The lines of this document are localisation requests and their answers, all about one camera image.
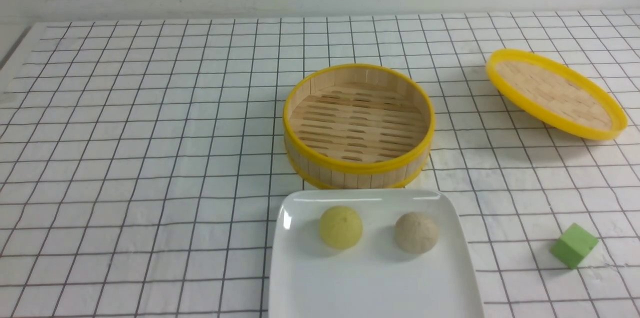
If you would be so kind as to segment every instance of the white plate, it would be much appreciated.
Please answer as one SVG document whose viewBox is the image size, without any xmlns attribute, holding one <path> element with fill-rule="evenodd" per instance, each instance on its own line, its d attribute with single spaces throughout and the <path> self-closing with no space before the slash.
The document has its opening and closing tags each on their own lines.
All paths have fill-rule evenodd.
<svg viewBox="0 0 640 318">
<path fill-rule="evenodd" d="M 349 206 L 362 218 L 355 247 L 333 250 L 318 218 Z M 439 226 L 437 245 L 408 254 L 393 239 L 404 213 Z M 458 215 L 442 193 L 411 189 L 307 190 L 286 197 L 278 215 L 269 284 L 270 318 L 484 318 Z"/>
</svg>

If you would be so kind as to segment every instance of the textured ball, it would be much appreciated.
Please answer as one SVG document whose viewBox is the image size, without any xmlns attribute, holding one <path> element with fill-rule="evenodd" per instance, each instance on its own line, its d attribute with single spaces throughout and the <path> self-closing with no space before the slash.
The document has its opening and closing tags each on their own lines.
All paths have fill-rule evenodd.
<svg viewBox="0 0 640 318">
<path fill-rule="evenodd" d="M 362 237 L 362 220 L 358 212 L 348 206 L 332 206 L 322 213 L 319 229 L 325 245 L 346 250 Z"/>
<path fill-rule="evenodd" d="M 440 230 L 428 216 L 422 213 L 407 213 L 395 222 L 393 238 L 396 245 L 410 254 L 423 254 L 438 243 Z"/>
</svg>

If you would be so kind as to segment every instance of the yellow ball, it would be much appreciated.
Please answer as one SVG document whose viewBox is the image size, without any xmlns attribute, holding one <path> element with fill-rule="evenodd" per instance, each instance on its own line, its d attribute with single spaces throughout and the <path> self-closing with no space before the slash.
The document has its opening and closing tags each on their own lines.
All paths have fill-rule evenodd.
<svg viewBox="0 0 640 318">
<path fill-rule="evenodd" d="M 348 206 L 332 206 L 320 217 L 320 238 L 325 245 L 346 250 L 362 237 L 362 220 L 358 212 Z"/>
</svg>

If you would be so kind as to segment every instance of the bamboo steamer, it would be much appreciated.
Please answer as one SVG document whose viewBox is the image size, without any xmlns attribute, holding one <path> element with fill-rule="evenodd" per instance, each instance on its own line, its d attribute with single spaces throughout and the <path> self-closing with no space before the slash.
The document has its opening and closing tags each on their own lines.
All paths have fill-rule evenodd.
<svg viewBox="0 0 640 318">
<path fill-rule="evenodd" d="M 418 84 L 359 63 L 300 81 L 282 120 L 291 166 L 322 189 L 406 186 L 426 165 L 435 130 L 434 108 Z"/>
</svg>

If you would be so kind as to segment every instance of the green foam block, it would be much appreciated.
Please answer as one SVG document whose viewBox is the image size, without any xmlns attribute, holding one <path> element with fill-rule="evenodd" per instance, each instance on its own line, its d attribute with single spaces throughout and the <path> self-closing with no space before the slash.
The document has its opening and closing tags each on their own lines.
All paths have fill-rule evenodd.
<svg viewBox="0 0 640 318">
<path fill-rule="evenodd" d="M 551 247 L 551 254 L 574 270 L 598 244 L 598 238 L 576 223 L 564 231 Z"/>
</svg>

